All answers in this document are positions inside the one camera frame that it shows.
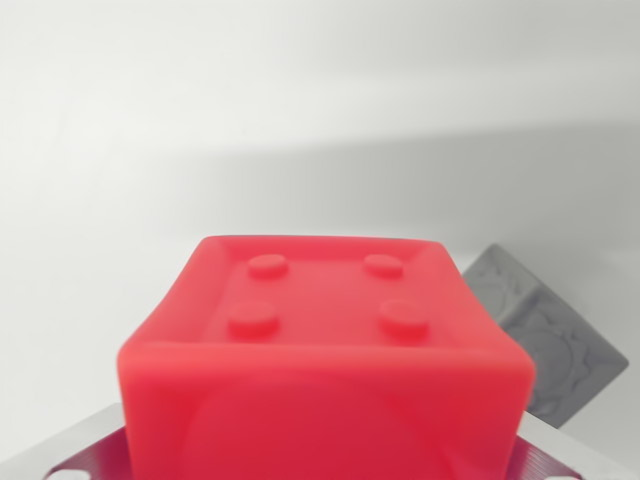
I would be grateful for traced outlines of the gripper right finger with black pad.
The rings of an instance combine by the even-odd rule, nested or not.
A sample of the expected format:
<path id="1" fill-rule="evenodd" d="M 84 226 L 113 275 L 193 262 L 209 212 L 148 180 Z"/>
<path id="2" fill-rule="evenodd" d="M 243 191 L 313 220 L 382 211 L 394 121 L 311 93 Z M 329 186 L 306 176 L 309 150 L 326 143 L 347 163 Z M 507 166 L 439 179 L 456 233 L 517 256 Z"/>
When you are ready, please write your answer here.
<path id="1" fill-rule="evenodd" d="M 639 475 L 525 412 L 506 478 L 630 480 Z"/>

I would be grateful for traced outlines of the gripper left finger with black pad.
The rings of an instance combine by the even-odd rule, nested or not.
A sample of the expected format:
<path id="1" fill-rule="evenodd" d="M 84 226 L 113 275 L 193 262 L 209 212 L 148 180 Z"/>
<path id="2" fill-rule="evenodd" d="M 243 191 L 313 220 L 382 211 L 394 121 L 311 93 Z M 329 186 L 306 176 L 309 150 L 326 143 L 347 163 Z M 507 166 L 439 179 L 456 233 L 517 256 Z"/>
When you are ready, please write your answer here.
<path id="1" fill-rule="evenodd" d="M 114 403 L 1 463 L 3 479 L 129 479 L 123 408 Z"/>

